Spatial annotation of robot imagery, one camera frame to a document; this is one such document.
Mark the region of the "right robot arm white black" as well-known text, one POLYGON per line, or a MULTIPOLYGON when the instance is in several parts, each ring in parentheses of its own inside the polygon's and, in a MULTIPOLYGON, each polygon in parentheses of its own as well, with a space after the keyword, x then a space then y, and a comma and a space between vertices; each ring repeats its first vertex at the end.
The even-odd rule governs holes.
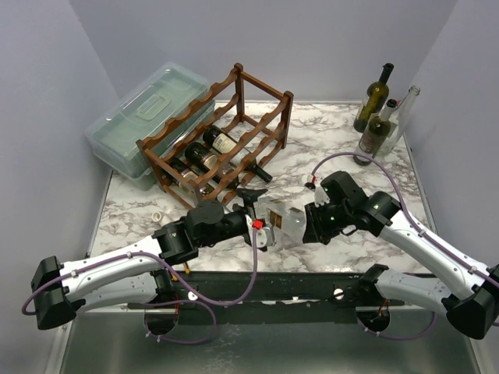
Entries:
POLYGON ((345 232, 366 231, 397 246, 426 267, 431 278, 399 273, 374 265, 359 281, 367 305, 383 299, 420 306, 447 321, 460 333, 483 339, 498 318, 498 267, 459 251, 419 222, 400 199, 386 192, 368 196, 346 171, 326 177, 305 206, 305 243, 327 244, 345 232))

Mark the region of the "green bottle grey label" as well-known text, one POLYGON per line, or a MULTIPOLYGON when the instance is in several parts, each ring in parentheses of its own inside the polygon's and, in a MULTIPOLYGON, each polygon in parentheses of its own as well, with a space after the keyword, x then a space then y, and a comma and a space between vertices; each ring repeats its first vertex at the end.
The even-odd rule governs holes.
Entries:
MULTIPOLYGON (((204 174, 208 173, 214 168, 218 161, 218 155, 210 151, 203 144, 193 142, 185 149, 184 155, 188 161, 199 168, 204 174)), ((218 170, 213 176, 212 180, 219 183, 223 177, 231 174, 234 169, 230 164, 218 170)))

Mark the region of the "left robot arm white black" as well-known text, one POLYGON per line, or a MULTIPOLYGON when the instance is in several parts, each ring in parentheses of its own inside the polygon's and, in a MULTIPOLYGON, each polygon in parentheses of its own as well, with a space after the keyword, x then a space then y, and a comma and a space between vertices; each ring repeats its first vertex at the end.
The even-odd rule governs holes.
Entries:
POLYGON ((273 231, 258 220, 254 204, 262 189, 237 189, 243 201, 227 213, 221 202, 205 199, 184 217, 152 235, 104 255, 62 263, 56 256, 40 261, 30 282, 32 295, 22 307, 35 316, 39 330, 50 330, 80 312, 120 303, 149 303, 163 308, 172 301, 168 270, 198 257, 199 250, 242 236, 254 250, 273 242, 273 231))

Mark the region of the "clear square glass bottle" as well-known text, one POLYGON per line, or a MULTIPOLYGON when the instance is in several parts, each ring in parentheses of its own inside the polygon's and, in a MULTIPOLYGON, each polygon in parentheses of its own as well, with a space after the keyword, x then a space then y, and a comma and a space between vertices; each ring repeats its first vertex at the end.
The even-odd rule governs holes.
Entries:
POLYGON ((264 197, 255 205, 257 216, 264 218, 274 229, 301 243, 306 230, 306 214, 303 210, 277 198, 264 197))

